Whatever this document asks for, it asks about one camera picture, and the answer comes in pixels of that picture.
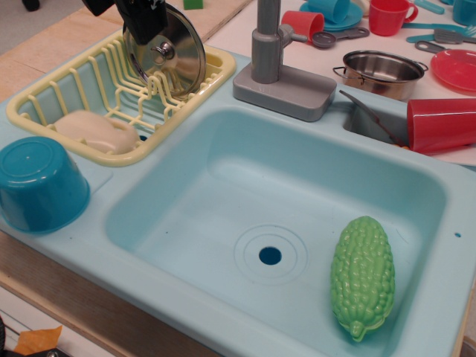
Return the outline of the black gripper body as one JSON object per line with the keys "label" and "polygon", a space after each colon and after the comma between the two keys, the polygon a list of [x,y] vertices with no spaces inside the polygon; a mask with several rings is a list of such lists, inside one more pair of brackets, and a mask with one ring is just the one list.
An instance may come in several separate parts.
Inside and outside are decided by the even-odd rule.
{"label": "black gripper body", "polygon": [[138,1],[114,1],[114,0],[83,0],[83,4],[95,15],[99,16],[115,5],[118,10],[127,16],[138,16],[142,13],[158,13],[161,15],[166,8],[165,1],[138,0]]}

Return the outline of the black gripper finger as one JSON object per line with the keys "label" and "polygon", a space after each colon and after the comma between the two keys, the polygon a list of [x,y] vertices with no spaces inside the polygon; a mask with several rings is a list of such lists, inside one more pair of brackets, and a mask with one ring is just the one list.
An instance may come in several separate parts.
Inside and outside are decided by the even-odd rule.
{"label": "black gripper finger", "polygon": [[148,44],[168,26],[164,0],[117,0],[115,4],[126,28],[139,45]]}

